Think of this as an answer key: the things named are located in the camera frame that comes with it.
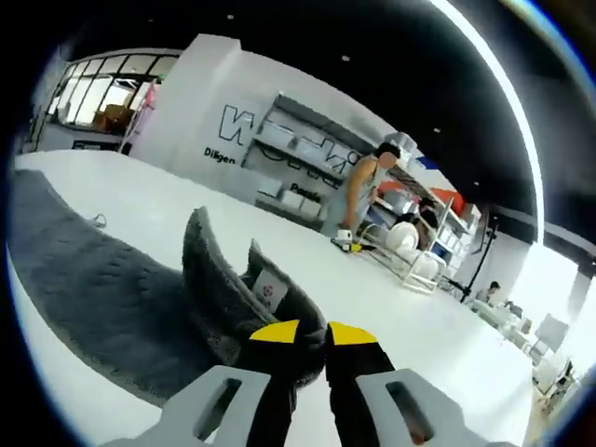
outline ceiling light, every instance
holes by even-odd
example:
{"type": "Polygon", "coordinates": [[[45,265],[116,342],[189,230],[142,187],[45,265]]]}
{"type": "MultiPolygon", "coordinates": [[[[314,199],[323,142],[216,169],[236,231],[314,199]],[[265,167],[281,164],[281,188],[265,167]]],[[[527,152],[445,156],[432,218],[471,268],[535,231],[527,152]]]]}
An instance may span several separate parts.
{"type": "Polygon", "coordinates": [[[538,163],[538,152],[536,151],[534,136],[530,130],[530,123],[523,111],[522,102],[515,92],[515,88],[507,77],[503,66],[498,61],[493,51],[490,49],[484,38],[476,31],[474,26],[447,0],[429,0],[440,12],[442,12],[469,40],[474,48],[479,52],[484,62],[488,65],[493,76],[503,90],[505,97],[515,115],[515,119],[520,127],[523,145],[530,161],[530,170],[535,192],[535,211],[536,211],[536,243],[544,245],[545,219],[544,219],[544,189],[542,185],[542,175],[538,163]]]}

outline white table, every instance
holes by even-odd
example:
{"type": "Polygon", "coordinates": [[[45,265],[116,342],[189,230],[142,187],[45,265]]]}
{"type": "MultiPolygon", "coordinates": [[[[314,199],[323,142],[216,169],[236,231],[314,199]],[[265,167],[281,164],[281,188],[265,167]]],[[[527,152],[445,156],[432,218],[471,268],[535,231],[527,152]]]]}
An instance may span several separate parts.
{"type": "Polygon", "coordinates": [[[500,328],[508,323],[514,323],[517,317],[503,307],[492,307],[482,301],[474,300],[470,307],[475,309],[481,317],[487,318],[492,324],[500,328]]]}
{"type": "MultiPolygon", "coordinates": [[[[21,156],[16,163],[18,169],[42,170],[82,216],[104,214],[106,233],[172,268],[182,267],[191,211],[207,206],[223,255],[237,272],[244,271],[256,238],[328,320],[375,334],[396,368],[413,369],[450,396],[467,425],[485,439],[522,445],[532,406],[531,362],[447,294],[401,290],[390,272],[342,254],[320,234],[120,154],[54,151],[21,156]]],[[[70,353],[14,272],[12,277],[27,343],[67,420],[91,444],[133,437],[154,424],[159,409],[70,353]]],[[[323,376],[301,391],[286,445],[340,445],[323,376]]]]}

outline shelf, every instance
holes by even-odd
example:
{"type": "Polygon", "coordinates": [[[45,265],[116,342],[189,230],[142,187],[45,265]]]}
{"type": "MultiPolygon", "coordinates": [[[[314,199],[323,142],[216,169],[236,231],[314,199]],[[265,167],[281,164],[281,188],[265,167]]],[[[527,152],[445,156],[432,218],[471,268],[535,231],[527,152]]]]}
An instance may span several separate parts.
{"type": "Polygon", "coordinates": [[[395,214],[397,217],[401,216],[401,214],[395,211],[395,209],[391,206],[389,202],[385,202],[382,198],[378,197],[377,199],[375,199],[374,204],[382,207],[383,209],[389,211],[392,214],[395,214]]]}
{"type": "Polygon", "coordinates": [[[322,222],[318,216],[312,216],[302,212],[298,208],[289,207],[284,205],[279,200],[271,197],[267,194],[260,193],[257,196],[255,205],[257,208],[272,212],[273,214],[279,215],[289,221],[295,222],[303,226],[307,226],[311,229],[318,231],[318,228],[322,225],[322,222]]]}
{"type": "Polygon", "coordinates": [[[290,149],[289,147],[282,148],[282,147],[273,146],[270,143],[263,141],[261,139],[260,135],[258,135],[258,134],[255,135],[252,140],[254,142],[257,142],[259,145],[263,146],[265,149],[277,152],[279,154],[283,154],[284,156],[287,156],[288,158],[291,158],[294,161],[298,161],[298,162],[302,163],[303,165],[311,168],[312,170],[315,170],[316,172],[324,175],[325,177],[334,179],[337,182],[343,182],[345,180],[344,175],[338,174],[331,168],[326,168],[324,166],[315,164],[308,157],[301,156],[300,154],[297,154],[294,150],[290,149]]]}
{"type": "Polygon", "coordinates": [[[435,244],[436,245],[440,245],[440,247],[442,249],[444,249],[445,251],[447,251],[447,252],[449,252],[451,254],[454,254],[454,249],[450,249],[449,247],[447,247],[447,245],[444,242],[442,242],[442,241],[440,241],[440,240],[437,239],[437,240],[435,240],[435,244]]]}
{"type": "MultiPolygon", "coordinates": [[[[403,183],[410,191],[412,191],[417,196],[421,198],[429,198],[436,205],[439,206],[440,210],[445,209],[445,203],[440,198],[438,198],[435,193],[423,186],[410,173],[406,172],[402,167],[396,166],[395,168],[392,168],[389,173],[398,181],[403,183]]],[[[447,220],[450,224],[452,224],[455,227],[455,230],[470,234],[469,228],[467,227],[466,223],[462,221],[457,214],[455,214],[455,211],[449,209],[447,214],[447,220]]]]}
{"type": "Polygon", "coordinates": [[[361,154],[371,154],[376,149],[376,145],[370,139],[358,135],[355,131],[345,128],[292,98],[280,94],[276,97],[273,106],[314,128],[329,133],[332,137],[361,154]]]}

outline black ceiling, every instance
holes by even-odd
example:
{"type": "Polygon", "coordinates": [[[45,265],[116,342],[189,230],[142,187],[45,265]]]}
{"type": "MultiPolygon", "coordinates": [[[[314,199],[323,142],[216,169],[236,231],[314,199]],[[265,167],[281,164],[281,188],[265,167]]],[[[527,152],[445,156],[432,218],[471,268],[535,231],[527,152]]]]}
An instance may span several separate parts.
{"type": "MultiPolygon", "coordinates": [[[[554,53],[502,4],[452,3],[487,40],[521,97],[548,221],[596,242],[596,125],[584,98],[554,53]]],[[[238,38],[245,50],[341,89],[410,133],[468,200],[534,213],[529,163],[505,96],[473,46],[428,1],[147,7],[95,20],[79,34],[72,58],[130,47],[184,49],[199,33],[238,38]]]]}

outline gray tank top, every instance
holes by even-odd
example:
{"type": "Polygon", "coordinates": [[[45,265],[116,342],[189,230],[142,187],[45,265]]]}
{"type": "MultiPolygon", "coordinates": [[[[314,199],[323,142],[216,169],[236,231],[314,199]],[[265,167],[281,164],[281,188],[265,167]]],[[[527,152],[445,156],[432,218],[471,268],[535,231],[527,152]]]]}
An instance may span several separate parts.
{"type": "MultiPolygon", "coordinates": [[[[365,156],[364,158],[371,158],[378,162],[376,156],[365,156]]],[[[370,206],[369,197],[373,188],[378,188],[379,184],[383,181],[386,176],[387,169],[383,169],[378,166],[372,173],[372,175],[362,184],[358,194],[358,203],[356,205],[356,214],[360,219],[364,218],[366,211],[370,206]]],[[[347,211],[347,190],[348,181],[345,180],[342,185],[333,193],[328,207],[328,216],[326,219],[325,231],[334,235],[336,231],[334,225],[339,224],[345,217],[347,211]]]]}

